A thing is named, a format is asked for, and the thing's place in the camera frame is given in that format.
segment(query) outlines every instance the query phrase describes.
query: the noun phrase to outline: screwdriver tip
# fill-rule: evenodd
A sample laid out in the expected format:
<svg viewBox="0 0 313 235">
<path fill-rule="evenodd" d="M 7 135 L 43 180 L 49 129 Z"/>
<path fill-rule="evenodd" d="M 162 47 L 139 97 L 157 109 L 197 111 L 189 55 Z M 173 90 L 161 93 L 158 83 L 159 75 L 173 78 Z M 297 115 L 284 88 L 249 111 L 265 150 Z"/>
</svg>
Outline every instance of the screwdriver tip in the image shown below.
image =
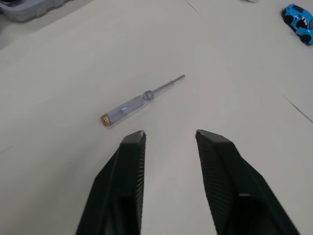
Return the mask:
<svg viewBox="0 0 313 235">
<path fill-rule="evenodd" d="M 180 76 L 179 78 L 176 78 L 176 79 L 174 80 L 174 82 L 177 82 L 178 80 L 181 80 L 181 79 L 183 79 L 184 77 L 185 77 L 185 74 L 182 75 L 182 76 Z"/>
</svg>

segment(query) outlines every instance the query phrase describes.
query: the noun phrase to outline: toy car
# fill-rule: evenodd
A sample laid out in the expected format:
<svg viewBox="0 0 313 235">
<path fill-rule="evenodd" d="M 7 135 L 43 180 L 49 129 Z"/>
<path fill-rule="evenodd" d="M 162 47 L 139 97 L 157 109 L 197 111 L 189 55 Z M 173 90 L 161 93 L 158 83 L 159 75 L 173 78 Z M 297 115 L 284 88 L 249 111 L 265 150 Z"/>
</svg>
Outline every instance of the toy car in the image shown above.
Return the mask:
<svg viewBox="0 0 313 235">
<path fill-rule="evenodd" d="M 292 28 L 292 30 L 305 43 L 313 44 L 313 16 L 307 10 L 290 4 L 282 10 L 284 22 Z"/>
</svg>

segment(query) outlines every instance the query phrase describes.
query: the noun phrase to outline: ridged rubber surface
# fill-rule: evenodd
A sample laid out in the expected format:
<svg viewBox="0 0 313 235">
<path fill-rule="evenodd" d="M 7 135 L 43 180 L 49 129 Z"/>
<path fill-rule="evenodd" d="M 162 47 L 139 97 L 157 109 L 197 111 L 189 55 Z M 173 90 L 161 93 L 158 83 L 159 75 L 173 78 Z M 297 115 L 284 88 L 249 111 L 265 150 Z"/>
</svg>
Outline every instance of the ridged rubber surface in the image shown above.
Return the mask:
<svg viewBox="0 0 313 235">
<path fill-rule="evenodd" d="M 210 205 L 216 231 L 225 234 L 228 218 L 233 204 L 232 188 L 226 173 L 221 171 L 222 162 L 211 146 L 201 144 L 199 139 L 199 154 L 201 160 L 204 189 Z"/>
<path fill-rule="evenodd" d="M 144 174 L 145 174 L 145 146 L 146 139 L 143 139 L 140 143 L 140 158 L 138 160 L 137 169 L 137 183 L 136 183 L 136 215 L 138 221 L 138 231 L 141 232 L 141 220 L 142 220 L 142 206 L 143 206 L 143 192 L 144 192 Z"/>
</svg>

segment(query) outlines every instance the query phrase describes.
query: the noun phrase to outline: gray container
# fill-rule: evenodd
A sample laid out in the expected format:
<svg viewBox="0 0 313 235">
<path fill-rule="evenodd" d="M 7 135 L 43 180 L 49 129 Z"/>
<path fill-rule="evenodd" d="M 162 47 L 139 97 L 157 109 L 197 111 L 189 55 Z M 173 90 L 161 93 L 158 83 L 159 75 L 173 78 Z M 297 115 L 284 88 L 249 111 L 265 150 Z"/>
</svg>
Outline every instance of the gray container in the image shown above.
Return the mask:
<svg viewBox="0 0 313 235">
<path fill-rule="evenodd" d="M 47 10 L 61 6 L 65 0 L 16 0 L 14 2 L 0 2 L 2 13 L 14 21 L 26 21 L 38 17 Z"/>
</svg>

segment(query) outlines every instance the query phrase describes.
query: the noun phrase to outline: brass end cap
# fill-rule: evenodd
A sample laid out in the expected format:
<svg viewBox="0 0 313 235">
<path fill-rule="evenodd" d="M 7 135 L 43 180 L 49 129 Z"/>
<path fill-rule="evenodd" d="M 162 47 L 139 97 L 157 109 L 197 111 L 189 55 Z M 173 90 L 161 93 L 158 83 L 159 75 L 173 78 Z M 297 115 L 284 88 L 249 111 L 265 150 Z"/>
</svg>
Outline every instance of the brass end cap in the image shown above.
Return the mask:
<svg viewBox="0 0 313 235">
<path fill-rule="evenodd" d="M 101 120 L 102 120 L 102 123 L 103 123 L 105 126 L 111 126 L 111 122 L 110 122 L 110 119 L 109 119 L 108 115 L 104 114 L 104 115 L 101 117 Z"/>
</svg>

